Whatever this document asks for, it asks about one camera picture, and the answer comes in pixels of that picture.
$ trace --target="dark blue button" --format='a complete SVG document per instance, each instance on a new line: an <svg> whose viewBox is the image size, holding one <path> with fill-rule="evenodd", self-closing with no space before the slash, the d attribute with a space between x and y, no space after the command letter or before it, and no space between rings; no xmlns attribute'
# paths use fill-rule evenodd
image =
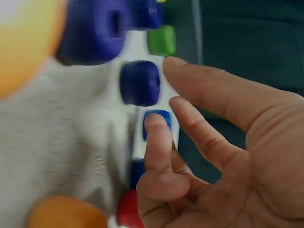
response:
<svg viewBox="0 0 304 228"><path fill-rule="evenodd" d="M130 28L125 0L69 1L57 59L64 65L99 65L116 58Z"/></svg>
<svg viewBox="0 0 304 228"><path fill-rule="evenodd" d="M160 74L150 61L134 61L122 66L120 92L128 105L152 106L160 96Z"/></svg>
<svg viewBox="0 0 304 228"><path fill-rule="evenodd" d="M135 159L132 161L130 189L136 189L140 177L144 174L144 159Z"/></svg>
<svg viewBox="0 0 304 228"><path fill-rule="evenodd" d="M163 25L163 4L157 0L129 0L133 30L158 29Z"/></svg>
<svg viewBox="0 0 304 228"><path fill-rule="evenodd" d="M144 127L144 121L146 120L147 116L150 115L150 114L159 114L159 115L162 115L166 122L167 122L167 125L168 127L170 128L171 130L171 114L165 110L150 110L150 111L147 111L144 116L143 116L143 125L142 125L142 136L143 136L143 140L146 141L147 140L147 132L146 132L146 129Z"/></svg>

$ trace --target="red button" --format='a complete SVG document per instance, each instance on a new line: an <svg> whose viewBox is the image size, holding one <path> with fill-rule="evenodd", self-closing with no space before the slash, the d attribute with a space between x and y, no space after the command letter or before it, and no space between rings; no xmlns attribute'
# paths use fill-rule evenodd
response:
<svg viewBox="0 0 304 228"><path fill-rule="evenodd" d="M118 208L118 222L129 228L144 228L137 210L137 192L128 190L122 197Z"/></svg>

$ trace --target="hand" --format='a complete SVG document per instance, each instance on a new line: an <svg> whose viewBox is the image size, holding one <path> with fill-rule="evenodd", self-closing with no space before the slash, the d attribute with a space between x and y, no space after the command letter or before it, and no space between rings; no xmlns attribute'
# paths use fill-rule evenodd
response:
<svg viewBox="0 0 304 228"><path fill-rule="evenodd" d="M168 57L164 73L180 94L170 105L180 126L222 178L195 177L160 115L147 117L146 173L138 211L146 228L304 227L304 99L223 70ZM194 106L247 134L230 144Z"/></svg>

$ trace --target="orange button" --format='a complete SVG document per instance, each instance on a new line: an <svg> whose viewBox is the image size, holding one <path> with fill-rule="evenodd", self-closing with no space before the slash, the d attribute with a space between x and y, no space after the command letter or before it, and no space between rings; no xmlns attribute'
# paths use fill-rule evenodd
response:
<svg viewBox="0 0 304 228"><path fill-rule="evenodd" d="M63 0L0 0L0 98L20 89L58 46Z"/></svg>
<svg viewBox="0 0 304 228"><path fill-rule="evenodd" d="M106 217L82 200L53 196L40 201L28 219L28 228L107 228Z"/></svg>

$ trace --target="finger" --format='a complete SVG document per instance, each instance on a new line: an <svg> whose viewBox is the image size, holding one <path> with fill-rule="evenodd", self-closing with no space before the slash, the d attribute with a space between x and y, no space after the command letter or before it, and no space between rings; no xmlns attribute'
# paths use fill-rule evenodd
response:
<svg viewBox="0 0 304 228"><path fill-rule="evenodd" d="M162 228L176 218L167 202L186 194L190 184L185 177L172 172L172 137L162 117L148 116L145 128L148 133L146 173L137 184L138 211L145 227Z"/></svg>
<svg viewBox="0 0 304 228"><path fill-rule="evenodd" d="M148 134L144 157L145 169L172 172L172 136L166 121L161 115L152 114L145 120Z"/></svg>
<svg viewBox="0 0 304 228"><path fill-rule="evenodd" d="M190 188L187 177L176 173L149 171L142 175L137 191L146 197L163 202L171 202L182 198Z"/></svg>
<svg viewBox="0 0 304 228"><path fill-rule="evenodd" d="M190 202L195 203L200 197L201 193L210 186L210 184L198 177L196 177L188 165L184 162L176 148L172 150L172 169L173 172L181 174L188 178L190 188L185 196Z"/></svg>
<svg viewBox="0 0 304 228"><path fill-rule="evenodd" d="M192 104L224 117L244 131L276 105L303 100L281 91L208 66L187 64L167 57L163 70L171 86Z"/></svg>
<svg viewBox="0 0 304 228"><path fill-rule="evenodd" d="M193 140L203 157L221 172L239 152L244 150L230 144L187 100L174 97L170 106L181 127Z"/></svg>

